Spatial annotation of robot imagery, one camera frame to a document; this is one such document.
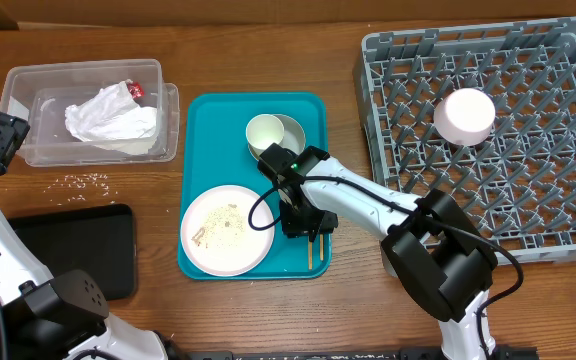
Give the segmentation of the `clear plastic bin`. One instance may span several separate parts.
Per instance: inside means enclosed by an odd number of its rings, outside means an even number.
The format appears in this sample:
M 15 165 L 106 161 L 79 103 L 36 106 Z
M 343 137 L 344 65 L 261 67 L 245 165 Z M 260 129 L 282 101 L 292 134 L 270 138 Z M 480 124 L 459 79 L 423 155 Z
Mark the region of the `clear plastic bin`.
M 65 111 L 100 90 L 132 80 L 144 90 L 136 100 L 157 110 L 154 129 L 130 139 L 81 141 L 67 130 Z M 167 162 L 176 156 L 179 91 L 163 78 L 155 59 L 124 59 L 21 66 L 6 77 L 0 111 L 28 121 L 18 155 L 33 167 Z

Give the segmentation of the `white napkin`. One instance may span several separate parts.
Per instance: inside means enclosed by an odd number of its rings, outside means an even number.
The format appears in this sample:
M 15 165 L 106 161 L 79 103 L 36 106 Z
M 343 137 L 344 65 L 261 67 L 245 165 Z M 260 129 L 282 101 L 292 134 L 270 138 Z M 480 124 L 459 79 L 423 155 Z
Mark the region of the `white napkin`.
M 99 148 L 128 155 L 145 155 L 155 145 L 157 109 L 137 106 L 128 112 L 88 127 L 80 139 L 99 142 Z
M 82 141 L 94 141 L 91 131 L 111 119 L 137 108 L 125 81 L 102 88 L 82 105 L 69 105 L 65 110 L 65 125 L 72 136 Z

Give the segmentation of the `teal serving tray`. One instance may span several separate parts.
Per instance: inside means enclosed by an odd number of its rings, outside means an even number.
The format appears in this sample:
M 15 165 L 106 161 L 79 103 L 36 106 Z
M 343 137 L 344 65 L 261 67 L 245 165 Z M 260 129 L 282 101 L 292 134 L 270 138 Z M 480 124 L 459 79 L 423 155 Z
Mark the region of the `teal serving tray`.
M 326 109 L 309 92 L 214 93 L 196 98 L 189 106 L 184 151 L 181 213 L 203 192 L 221 185 L 238 185 L 261 195 L 271 182 L 257 170 L 245 130 L 259 114 L 281 114 L 296 120 L 306 145 L 328 148 Z M 275 227 L 273 244 L 262 262 L 238 275 L 238 280 L 311 279 L 325 273 L 332 259 L 331 236 L 324 235 L 324 261 L 319 240 L 313 244 L 313 268 L 308 270 L 307 238 L 288 238 Z

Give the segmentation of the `pale green cup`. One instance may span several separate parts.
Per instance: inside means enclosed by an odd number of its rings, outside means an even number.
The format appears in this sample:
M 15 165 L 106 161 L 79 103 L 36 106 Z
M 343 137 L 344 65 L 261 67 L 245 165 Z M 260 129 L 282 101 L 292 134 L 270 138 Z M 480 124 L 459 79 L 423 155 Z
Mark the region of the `pale green cup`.
M 251 153 L 258 157 L 270 145 L 281 145 L 285 128 L 275 115 L 260 114 L 253 117 L 246 126 L 246 140 Z

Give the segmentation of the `scattered rice grains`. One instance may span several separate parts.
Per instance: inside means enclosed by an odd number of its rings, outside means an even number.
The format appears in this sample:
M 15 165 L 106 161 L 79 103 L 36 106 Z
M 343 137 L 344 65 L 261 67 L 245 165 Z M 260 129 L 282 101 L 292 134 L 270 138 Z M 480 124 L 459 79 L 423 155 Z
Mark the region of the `scattered rice grains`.
M 118 191 L 112 189 L 107 174 L 89 172 L 57 177 L 41 194 L 50 205 L 65 207 L 87 203 L 115 204 Z

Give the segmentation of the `grey small plate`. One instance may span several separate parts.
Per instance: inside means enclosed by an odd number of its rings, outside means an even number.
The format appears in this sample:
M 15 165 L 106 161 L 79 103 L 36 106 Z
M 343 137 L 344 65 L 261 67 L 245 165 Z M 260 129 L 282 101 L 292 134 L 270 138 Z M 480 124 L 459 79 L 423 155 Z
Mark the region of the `grey small plate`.
M 281 115 L 281 114 L 271 114 L 271 115 L 277 116 L 282 121 L 285 128 L 284 140 L 282 144 L 279 146 L 286 148 L 292 151 L 293 153 L 300 154 L 304 150 L 306 144 L 305 133 L 301 125 L 296 120 L 287 115 Z M 260 157 L 260 155 L 256 157 L 252 153 L 251 155 L 256 160 L 258 160 Z

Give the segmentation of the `grey dish rack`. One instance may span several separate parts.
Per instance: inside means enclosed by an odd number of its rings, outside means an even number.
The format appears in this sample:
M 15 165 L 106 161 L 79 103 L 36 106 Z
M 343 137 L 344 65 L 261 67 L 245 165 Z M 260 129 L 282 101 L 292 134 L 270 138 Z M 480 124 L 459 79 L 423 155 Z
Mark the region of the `grey dish rack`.
M 523 263 L 576 261 L 576 17 L 371 33 L 354 82 L 377 183 L 450 194 Z M 464 88 L 496 109 L 474 146 L 432 120 Z

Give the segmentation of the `black plastic tray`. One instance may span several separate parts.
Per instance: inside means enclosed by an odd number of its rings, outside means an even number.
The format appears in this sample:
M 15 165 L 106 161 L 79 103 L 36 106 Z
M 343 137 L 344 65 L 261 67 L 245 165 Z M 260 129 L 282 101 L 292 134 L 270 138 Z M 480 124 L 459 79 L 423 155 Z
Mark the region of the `black plastic tray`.
M 18 217 L 9 223 L 52 275 L 83 270 L 108 300 L 136 292 L 136 227 L 129 206 L 112 204 Z

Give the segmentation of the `red wrapper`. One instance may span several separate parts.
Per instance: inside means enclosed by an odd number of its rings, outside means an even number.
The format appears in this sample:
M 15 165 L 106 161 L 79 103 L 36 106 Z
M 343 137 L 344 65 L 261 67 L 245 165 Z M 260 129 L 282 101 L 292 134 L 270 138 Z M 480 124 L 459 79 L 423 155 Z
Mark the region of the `red wrapper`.
M 138 82 L 127 81 L 126 87 L 133 99 L 138 99 L 144 96 L 144 91 Z

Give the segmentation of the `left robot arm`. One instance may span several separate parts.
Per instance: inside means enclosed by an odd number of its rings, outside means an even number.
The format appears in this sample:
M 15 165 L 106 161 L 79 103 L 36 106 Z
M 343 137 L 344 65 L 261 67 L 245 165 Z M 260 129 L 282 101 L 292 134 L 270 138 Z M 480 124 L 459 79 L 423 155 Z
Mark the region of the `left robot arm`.
M 0 112 L 0 176 L 30 130 Z M 0 210 L 0 359 L 182 359 L 168 337 L 112 314 L 90 275 L 55 277 Z

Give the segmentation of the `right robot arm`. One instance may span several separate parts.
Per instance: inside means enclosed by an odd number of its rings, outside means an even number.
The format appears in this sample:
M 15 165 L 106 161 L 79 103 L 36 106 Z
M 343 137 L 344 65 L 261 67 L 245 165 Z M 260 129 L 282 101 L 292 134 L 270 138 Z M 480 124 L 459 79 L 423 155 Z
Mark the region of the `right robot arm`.
M 441 358 L 493 358 L 484 314 L 497 257 L 450 195 L 396 192 L 314 146 L 296 154 L 271 144 L 258 169 L 280 196 L 275 222 L 285 235 L 315 242 L 340 217 L 352 221 L 379 240 L 386 269 L 438 320 Z

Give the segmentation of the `pink bowl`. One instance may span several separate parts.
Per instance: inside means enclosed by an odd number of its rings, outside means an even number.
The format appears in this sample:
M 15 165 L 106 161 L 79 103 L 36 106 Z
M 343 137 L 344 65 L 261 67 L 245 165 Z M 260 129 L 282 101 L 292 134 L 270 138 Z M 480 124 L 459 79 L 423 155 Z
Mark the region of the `pink bowl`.
M 444 140 L 474 146 L 490 135 L 495 116 L 494 103 L 487 94 L 476 88 L 463 88 L 450 93 L 436 106 L 433 123 Z

